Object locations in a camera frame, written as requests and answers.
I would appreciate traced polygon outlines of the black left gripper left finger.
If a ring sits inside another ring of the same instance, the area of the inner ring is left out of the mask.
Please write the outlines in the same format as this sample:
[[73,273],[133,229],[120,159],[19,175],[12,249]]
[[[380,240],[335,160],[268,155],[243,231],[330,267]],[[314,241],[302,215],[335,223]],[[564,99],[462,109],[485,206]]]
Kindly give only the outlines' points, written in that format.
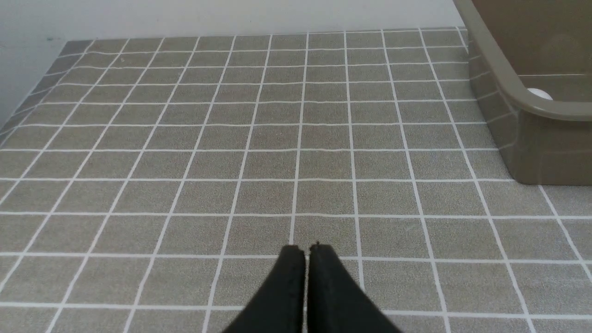
[[285,245],[260,288],[225,333],[300,333],[304,320],[305,254]]

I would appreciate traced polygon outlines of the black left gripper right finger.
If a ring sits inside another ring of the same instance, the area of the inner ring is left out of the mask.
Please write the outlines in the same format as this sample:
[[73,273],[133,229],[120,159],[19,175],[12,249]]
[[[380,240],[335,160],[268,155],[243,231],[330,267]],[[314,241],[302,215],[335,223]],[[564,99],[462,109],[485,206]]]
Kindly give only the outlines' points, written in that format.
[[309,249],[309,333],[399,333],[347,272],[333,247]]

